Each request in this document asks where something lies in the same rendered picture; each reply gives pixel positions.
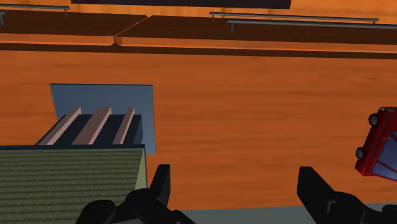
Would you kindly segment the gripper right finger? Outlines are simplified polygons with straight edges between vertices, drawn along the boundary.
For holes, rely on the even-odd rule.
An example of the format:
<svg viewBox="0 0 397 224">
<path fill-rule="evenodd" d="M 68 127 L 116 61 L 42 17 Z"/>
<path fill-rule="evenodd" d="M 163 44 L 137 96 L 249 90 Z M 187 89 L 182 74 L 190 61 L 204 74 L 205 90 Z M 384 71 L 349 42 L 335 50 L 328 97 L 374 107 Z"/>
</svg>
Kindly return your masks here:
<svg viewBox="0 0 397 224">
<path fill-rule="evenodd" d="M 335 191 L 310 166 L 299 168 L 296 193 L 316 224 L 397 224 L 397 205 L 376 211 L 350 193 Z"/>
</svg>

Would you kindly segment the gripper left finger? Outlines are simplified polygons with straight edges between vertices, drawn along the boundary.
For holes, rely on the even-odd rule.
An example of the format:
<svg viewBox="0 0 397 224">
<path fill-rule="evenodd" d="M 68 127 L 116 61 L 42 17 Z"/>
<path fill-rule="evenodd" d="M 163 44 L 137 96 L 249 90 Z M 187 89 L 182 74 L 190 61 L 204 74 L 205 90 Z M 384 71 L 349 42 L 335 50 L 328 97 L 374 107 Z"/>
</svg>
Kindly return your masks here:
<svg viewBox="0 0 397 224">
<path fill-rule="evenodd" d="M 131 191 L 118 206 L 111 200 L 92 201 L 76 224 L 195 224 L 181 211 L 167 207 L 170 194 L 170 165 L 160 164 L 149 188 Z"/>
</svg>

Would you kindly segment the red toy car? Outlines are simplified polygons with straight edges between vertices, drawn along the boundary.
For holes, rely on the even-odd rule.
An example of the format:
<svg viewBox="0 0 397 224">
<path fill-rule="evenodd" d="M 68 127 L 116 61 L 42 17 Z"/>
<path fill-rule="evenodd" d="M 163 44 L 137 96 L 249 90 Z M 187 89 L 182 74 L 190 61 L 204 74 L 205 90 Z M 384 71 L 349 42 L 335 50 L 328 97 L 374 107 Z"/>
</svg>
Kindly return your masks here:
<svg viewBox="0 0 397 224">
<path fill-rule="evenodd" d="M 380 107 L 368 123 L 366 140 L 356 149 L 355 169 L 362 176 L 397 182 L 397 107 Z"/>
</svg>

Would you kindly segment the orange wooden chest of drawers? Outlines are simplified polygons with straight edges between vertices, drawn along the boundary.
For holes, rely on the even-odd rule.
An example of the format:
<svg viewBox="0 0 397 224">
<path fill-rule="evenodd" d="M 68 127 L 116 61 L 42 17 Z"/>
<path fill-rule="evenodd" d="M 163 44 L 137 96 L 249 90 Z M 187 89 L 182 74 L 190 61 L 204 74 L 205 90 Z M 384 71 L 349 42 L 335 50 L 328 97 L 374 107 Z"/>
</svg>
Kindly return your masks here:
<svg viewBox="0 0 397 224">
<path fill-rule="evenodd" d="M 0 144 L 56 121 L 52 83 L 149 84 L 170 206 L 299 205 L 301 165 L 363 202 L 397 183 L 354 170 L 368 115 L 397 106 L 397 0 L 293 0 L 289 14 L 374 17 L 395 29 L 236 24 L 209 8 L 73 4 L 0 25 Z"/>
</svg>

